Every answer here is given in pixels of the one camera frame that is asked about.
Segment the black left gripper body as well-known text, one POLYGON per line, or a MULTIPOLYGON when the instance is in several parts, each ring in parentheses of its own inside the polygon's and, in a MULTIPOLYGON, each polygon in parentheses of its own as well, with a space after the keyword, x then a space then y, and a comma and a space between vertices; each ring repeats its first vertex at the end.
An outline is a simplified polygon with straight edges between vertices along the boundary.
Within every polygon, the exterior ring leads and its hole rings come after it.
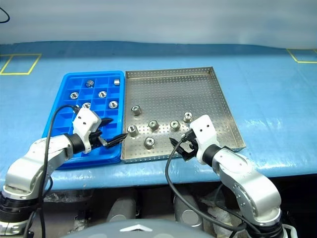
POLYGON ((102 122, 101 125, 97 128, 95 132, 91 132, 89 135, 89 142, 92 149, 96 149, 99 147, 107 147, 108 142, 102 138, 102 130, 101 128, 106 125, 106 122, 102 122))

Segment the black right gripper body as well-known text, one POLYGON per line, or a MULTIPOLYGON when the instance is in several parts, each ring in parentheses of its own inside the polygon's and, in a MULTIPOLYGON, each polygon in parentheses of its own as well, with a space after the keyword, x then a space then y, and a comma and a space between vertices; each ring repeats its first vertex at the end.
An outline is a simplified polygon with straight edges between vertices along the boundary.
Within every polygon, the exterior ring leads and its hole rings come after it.
POLYGON ((198 143, 193 130, 189 130, 182 135, 182 142, 189 142, 189 148, 192 150, 192 155, 196 155, 198 151, 198 143))

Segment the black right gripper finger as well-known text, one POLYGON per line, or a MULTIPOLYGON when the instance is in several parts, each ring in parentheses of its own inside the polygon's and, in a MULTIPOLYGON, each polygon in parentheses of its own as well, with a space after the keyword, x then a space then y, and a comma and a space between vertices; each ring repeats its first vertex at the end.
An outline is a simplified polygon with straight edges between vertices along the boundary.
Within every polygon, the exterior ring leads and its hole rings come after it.
POLYGON ((179 155, 183 158, 184 161, 188 161, 192 158, 192 152, 187 152, 184 149, 179 149, 179 155))
MULTIPOLYGON (((170 143, 171 145, 176 148, 177 144, 178 144, 178 141, 174 138, 169 138, 170 140, 170 143)), ((176 152, 184 152, 185 150, 179 145, 177 148, 176 148, 176 152)))

